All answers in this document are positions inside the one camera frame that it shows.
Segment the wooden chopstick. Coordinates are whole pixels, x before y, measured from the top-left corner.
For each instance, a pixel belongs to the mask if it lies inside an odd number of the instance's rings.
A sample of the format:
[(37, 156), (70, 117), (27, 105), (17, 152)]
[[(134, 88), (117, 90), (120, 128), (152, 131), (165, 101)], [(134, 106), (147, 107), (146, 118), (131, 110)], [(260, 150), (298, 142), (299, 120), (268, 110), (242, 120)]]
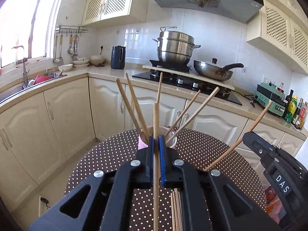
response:
[(157, 92), (157, 101), (156, 101), (157, 104), (159, 104), (159, 102), (160, 102), (162, 79), (163, 79), (163, 72), (160, 73), (158, 92)]
[(132, 97), (133, 102), (134, 102), (134, 106), (135, 106), (135, 109), (136, 109), (136, 112), (137, 112), (137, 116), (138, 116), (138, 119), (139, 119), (139, 123), (140, 123), (140, 125), (141, 125), (141, 130), (143, 131), (143, 134), (144, 134), (144, 136), (145, 136), (145, 142), (148, 142), (148, 139), (149, 139), (148, 128), (147, 128), (145, 119), (144, 119), (144, 117), (143, 117), (141, 108), (140, 108), (140, 106), (139, 106), (139, 103), (138, 103), (136, 94), (135, 94), (135, 92), (134, 92), (134, 88), (133, 88), (133, 86), (132, 86), (132, 84), (131, 84), (131, 81), (130, 81), (130, 78), (129, 78), (128, 74), (126, 74), (126, 79), (127, 79), (127, 82), (128, 82), (128, 86), (129, 86), (129, 88), (130, 88), (131, 97)]
[(132, 109), (132, 107), (131, 107), (131, 105), (129, 103), (129, 100), (127, 99), (127, 96), (126, 96), (125, 92), (124, 92), (124, 89), (122, 87), (120, 79), (116, 78), (115, 81), (116, 81), (116, 84), (117, 84), (118, 89), (120, 91), (120, 94), (121, 94), (121, 96), (123, 98), (123, 101), (125, 103), (126, 109), (128, 110), (129, 115), (130, 115), (130, 117), (131, 117), (131, 119), (133, 121), (133, 124), (134, 124), (134, 126), (135, 126), (135, 128), (137, 130), (137, 133), (140, 135), (140, 137), (141, 137), (141, 139), (143, 141), (148, 142), (148, 137), (146, 137), (145, 133), (141, 130), (141, 127), (140, 127), (140, 125), (139, 125), (139, 123), (138, 123), (138, 121), (137, 121), (137, 119), (135, 117), (134, 111), (133, 111), (133, 109)]
[(153, 154), (153, 230), (159, 230), (159, 104), (155, 103), (153, 108), (153, 138), (154, 138), (154, 154)]
[(178, 130), (166, 141), (169, 142), (174, 139), (202, 110), (208, 103), (215, 97), (215, 95), (219, 92), (220, 88), (216, 87), (213, 92), (204, 100), (204, 102), (200, 105), (200, 107), (190, 116), (190, 118), (180, 127)]
[[(264, 115), (268, 112), (268, 109), (272, 105), (272, 100), (269, 100), (268, 105), (263, 109), (263, 111), (259, 114), (257, 119), (253, 122), (251, 127), (248, 129), (247, 132), (252, 132), (254, 128), (258, 125), (258, 123), (263, 119)], [(217, 163), (219, 163), (222, 159), (224, 159), (229, 153), (231, 153), (241, 142), (243, 141), (243, 137), (237, 139), (237, 141), (226, 150), (220, 157), (218, 157), (214, 162), (212, 162), (209, 166), (207, 166), (204, 171), (209, 171), (212, 167), (214, 167)]]

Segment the kitchen window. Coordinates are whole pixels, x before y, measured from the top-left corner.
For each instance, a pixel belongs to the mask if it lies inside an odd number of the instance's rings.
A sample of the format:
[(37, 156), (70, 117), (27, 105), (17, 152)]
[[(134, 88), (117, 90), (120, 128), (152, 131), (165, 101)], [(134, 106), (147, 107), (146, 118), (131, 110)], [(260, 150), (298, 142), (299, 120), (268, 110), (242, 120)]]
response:
[(6, 0), (1, 7), (1, 67), (47, 55), (50, 16), (56, 0)]

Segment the orange snack bag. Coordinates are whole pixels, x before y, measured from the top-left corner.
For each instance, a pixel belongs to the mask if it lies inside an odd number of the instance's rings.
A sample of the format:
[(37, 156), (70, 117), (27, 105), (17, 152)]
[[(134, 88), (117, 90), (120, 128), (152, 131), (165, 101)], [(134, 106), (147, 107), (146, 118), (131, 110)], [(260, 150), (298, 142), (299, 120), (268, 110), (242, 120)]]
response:
[(280, 223), (283, 205), (272, 186), (265, 189), (266, 196), (266, 213), (277, 223)]

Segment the brown polka dot tablecloth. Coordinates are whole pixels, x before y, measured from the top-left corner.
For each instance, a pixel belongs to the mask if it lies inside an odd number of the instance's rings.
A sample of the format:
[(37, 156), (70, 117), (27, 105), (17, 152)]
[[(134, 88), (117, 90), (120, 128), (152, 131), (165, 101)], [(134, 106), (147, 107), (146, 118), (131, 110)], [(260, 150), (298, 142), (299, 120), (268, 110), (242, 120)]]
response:
[[(94, 171), (112, 172), (131, 161), (135, 157), (137, 146), (138, 134), (135, 130), (122, 132), (97, 144), (77, 163), (68, 178), (65, 193), (71, 192)], [(213, 136), (184, 129), (177, 136), (175, 148), (181, 159), (203, 170), (229, 147)], [(216, 165), (216, 169), (229, 177), (262, 210), (266, 209), (266, 196), (260, 178), (242, 155), (232, 151)], [(172, 230), (171, 192), (170, 189), (160, 188), (159, 230)], [(152, 205), (151, 189), (134, 190), (130, 230), (153, 229)]]

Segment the green oil bottle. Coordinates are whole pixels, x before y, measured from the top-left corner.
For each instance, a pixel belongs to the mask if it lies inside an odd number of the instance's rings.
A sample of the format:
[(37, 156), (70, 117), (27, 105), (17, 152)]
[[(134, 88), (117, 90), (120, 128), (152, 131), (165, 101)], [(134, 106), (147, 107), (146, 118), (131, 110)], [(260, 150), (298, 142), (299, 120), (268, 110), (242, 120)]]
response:
[(290, 100), (287, 112), (284, 116), (284, 119), (287, 123), (291, 123), (291, 120), (293, 118), (293, 115), (296, 112), (296, 108), (297, 108), (297, 102), (298, 102), (298, 97), (296, 95), (294, 95), (292, 97), (292, 99)]

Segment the pink cylindrical utensil holder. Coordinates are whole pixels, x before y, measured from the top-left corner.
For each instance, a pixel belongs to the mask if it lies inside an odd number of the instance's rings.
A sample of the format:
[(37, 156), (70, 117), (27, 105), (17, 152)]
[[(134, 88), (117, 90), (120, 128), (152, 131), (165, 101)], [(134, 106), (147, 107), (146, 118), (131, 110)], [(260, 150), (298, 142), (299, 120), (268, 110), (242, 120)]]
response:
[[(166, 146), (174, 149), (176, 147), (176, 144), (177, 144), (177, 137), (174, 137), (170, 141), (168, 141), (169, 138), (172, 137), (175, 134), (175, 132), (173, 130), (171, 132), (169, 132), (168, 134), (166, 134), (168, 132), (168, 130), (169, 130), (168, 127), (160, 126), (159, 127), (159, 134), (165, 136)], [(142, 138), (140, 136), (138, 136), (138, 149), (141, 150), (141, 149), (147, 148), (147, 147), (148, 147), (148, 143), (143, 142)]]

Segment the green countertop appliance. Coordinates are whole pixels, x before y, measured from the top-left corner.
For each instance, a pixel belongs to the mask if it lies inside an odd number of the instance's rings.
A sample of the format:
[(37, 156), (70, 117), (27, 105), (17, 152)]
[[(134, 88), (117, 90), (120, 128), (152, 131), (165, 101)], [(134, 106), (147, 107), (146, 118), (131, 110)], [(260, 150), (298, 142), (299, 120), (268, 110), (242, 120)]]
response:
[(283, 116), (288, 103), (283, 92), (278, 91), (275, 85), (269, 85), (264, 82), (257, 85), (254, 100), (263, 108), (268, 105), (269, 101), (272, 101), (268, 111), (280, 117)]

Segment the black gas stove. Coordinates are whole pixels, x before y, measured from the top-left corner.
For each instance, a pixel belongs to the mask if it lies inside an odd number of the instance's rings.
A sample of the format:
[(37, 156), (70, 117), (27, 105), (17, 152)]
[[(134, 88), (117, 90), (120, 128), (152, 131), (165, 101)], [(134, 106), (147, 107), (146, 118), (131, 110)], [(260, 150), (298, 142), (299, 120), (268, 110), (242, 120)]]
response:
[(235, 90), (233, 86), (225, 84), (222, 81), (201, 76), (191, 66), (182, 65), (176, 69), (171, 63), (163, 63), (155, 60), (151, 60), (150, 62), (150, 66), (143, 66), (147, 70), (146, 72), (134, 74), (132, 77), (156, 82), (162, 77), (164, 84), (200, 91), (202, 94), (207, 95), (211, 94), (216, 87), (219, 87), (219, 92), (216, 94), (217, 98), (240, 106), (242, 105), (233, 93)]

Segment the white bowl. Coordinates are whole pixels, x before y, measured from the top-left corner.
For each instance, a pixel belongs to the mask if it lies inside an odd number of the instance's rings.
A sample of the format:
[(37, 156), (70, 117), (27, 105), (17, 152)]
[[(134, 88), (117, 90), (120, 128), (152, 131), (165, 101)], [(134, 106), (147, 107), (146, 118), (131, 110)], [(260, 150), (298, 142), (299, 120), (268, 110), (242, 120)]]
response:
[(58, 66), (58, 69), (59, 71), (61, 72), (67, 72), (67, 71), (70, 71), (72, 68), (74, 67), (73, 64), (66, 64), (66, 65), (61, 65), (61, 66)]

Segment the black electric kettle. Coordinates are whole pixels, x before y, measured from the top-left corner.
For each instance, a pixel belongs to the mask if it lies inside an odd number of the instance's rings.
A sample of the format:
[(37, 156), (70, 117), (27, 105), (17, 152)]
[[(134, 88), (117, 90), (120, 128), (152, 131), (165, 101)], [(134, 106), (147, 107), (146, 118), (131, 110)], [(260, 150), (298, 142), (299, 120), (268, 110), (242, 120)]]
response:
[(124, 69), (125, 67), (126, 47), (113, 46), (111, 51), (111, 68)]

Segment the chrome sink faucet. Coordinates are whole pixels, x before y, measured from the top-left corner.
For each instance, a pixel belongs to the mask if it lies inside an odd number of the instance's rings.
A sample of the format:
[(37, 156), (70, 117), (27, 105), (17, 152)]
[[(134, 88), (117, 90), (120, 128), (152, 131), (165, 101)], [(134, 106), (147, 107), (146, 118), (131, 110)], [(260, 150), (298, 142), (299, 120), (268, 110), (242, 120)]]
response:
[(23, 68), (23, 89), (26, 89), (28, 87), (28, 73), (29, 70), (26, 68), (26, 61), (28, 59), (23, 57), (21, 60), (17, 60), (14, 62), (14, 66), (17, 67), (22, 67)]

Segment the steel stacked steamer pot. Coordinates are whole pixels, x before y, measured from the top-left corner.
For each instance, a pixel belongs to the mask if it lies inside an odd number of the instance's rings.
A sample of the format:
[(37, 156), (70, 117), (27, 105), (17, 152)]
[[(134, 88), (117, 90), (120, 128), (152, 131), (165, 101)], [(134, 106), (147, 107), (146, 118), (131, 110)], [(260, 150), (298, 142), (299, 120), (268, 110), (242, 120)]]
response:
[(183, 32), (175, 31), (177, 27), (160, 27), (157, 43), (157, 57), (161, 62), (187, 65), (194, 49), (201, 45), (194, 44), (194, 38)]

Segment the wall utensil rack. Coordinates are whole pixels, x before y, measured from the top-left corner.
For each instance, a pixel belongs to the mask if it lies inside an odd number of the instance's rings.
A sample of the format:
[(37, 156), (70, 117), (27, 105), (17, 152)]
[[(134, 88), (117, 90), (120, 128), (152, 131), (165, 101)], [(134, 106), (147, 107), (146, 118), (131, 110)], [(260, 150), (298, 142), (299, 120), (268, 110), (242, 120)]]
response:
[(55, 33), (60, 33), (60, 34), (83, 34), (87, 32), (88, 28), (86, 26), (56, 25), (55, 27)]

